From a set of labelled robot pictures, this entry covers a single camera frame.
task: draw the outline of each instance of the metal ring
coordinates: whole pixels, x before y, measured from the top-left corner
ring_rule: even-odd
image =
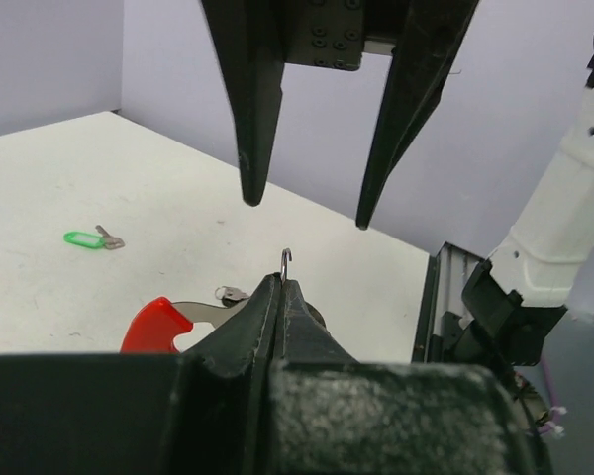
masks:
[[[293,254],[288,247],[281,251],[281,268],[279,271],[279,280],[283,284],[288,277],[288,261],[293,261]]]

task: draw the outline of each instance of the white table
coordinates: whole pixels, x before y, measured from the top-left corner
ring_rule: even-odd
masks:
[[[123,249],[63,242],[103,225]],[[112,113],[0,137],[0,352],[117,351],[159,295],[217,304],[279,270],[363,361],[406,362],[428,256]]]

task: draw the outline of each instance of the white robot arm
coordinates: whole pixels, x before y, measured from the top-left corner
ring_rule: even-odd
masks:
[[[565,303],[594,247],[594,88],[521,216],[490,255],[491,275],[524,307]]]

